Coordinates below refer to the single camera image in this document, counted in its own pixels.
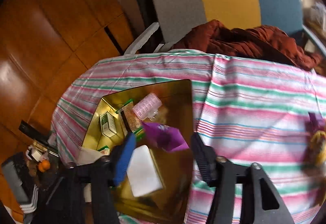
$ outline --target purple packet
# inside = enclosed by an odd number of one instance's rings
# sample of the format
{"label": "purple packet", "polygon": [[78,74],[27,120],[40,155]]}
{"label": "purple packet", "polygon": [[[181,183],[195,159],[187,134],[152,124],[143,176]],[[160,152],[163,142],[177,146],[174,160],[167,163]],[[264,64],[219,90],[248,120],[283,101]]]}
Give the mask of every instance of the purple packet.
{"label": "purple packet", "polygon": [[310,122],[311,122],[311,127],[312,127],[312,132],[316,133],[318,130],[324,131],[325,129],[325,120],[322,117],[322,114],[316,114],[316,113],[308,113]]}
{"label": "purple packet", "polygon": [[159,123],[142,122],[146,138],[156,147],[166,152],[189,149],[180,130]]}

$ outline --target tablecloth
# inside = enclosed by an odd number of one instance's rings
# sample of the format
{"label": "tablecloth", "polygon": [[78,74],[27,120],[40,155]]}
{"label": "tablecloth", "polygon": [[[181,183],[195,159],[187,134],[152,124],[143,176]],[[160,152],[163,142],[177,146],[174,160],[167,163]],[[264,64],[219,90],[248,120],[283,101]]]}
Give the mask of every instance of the tablecloth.
{"label": "tablecloth", "polygon": [[[75,161],[102,96],[151,83],[190,79],[196,131],[234,163],[259,162],[295,223],[310,223],[319,206],[321,173],[304,162],[308,111],[326,114],[326,79],[295,67],[219,54],[160,53],[104,59],[76,79],[52,119],[63,162]],[[194,166],[185,223],[205,223],[214,189]],[[241,186],[233,223],[239,222]],[[121,216],[121,223],[146,223]]]}

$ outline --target blue panel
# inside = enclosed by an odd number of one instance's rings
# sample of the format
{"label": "blue panel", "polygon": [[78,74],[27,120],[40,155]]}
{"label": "blue panel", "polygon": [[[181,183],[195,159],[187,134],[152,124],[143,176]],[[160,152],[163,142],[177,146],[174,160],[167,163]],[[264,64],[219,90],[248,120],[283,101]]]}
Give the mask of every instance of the blue panel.
{"label": "blue panel", "polygon": [[301,31],[301,0],[259,0],[261,24],[277,26],[289,36]]}

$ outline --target brown jacket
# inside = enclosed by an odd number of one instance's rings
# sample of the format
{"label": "brown jacket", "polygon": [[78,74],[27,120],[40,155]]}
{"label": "brown jacket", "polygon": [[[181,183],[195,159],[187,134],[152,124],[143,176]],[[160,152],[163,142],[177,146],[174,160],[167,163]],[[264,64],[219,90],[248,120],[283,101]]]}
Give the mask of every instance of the brown jacket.
{"label": "brown jacket", "polygon": [[308,53],[293,38],[275,26],[253,29],[227,29],[211,20],[193,28],[172,49],[197,49],[210,54],[264,59],[311,70],[321,61],[317,53]]}

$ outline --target gray armrest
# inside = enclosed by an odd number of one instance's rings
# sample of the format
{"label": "gray armrest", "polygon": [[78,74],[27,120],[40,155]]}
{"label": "gray armrest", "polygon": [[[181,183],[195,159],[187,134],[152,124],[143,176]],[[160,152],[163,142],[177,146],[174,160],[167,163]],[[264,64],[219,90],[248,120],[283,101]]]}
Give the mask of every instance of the gray armrest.
{"label": "gray armrest", "polygon": [[141,33],[139,37],[135,39],[134,42],[130,44],[130,46],[126,49],[124,52],[124,55],[133,55],[136,53],[137,50],[139,50],[151,37],[152,34],[154,34],[157,29],[159,29],[160,24],[158,22],[152,23],[149,27],[145,29],[144,32]]}
{"label": "gray armrest", "polygon": [[319,40],[319,38],[305,25],[302,25],[304,28],[304,32],[306,33],[309,40],[321,51],[321,53],[326,57],[326,47],[324,44]]}

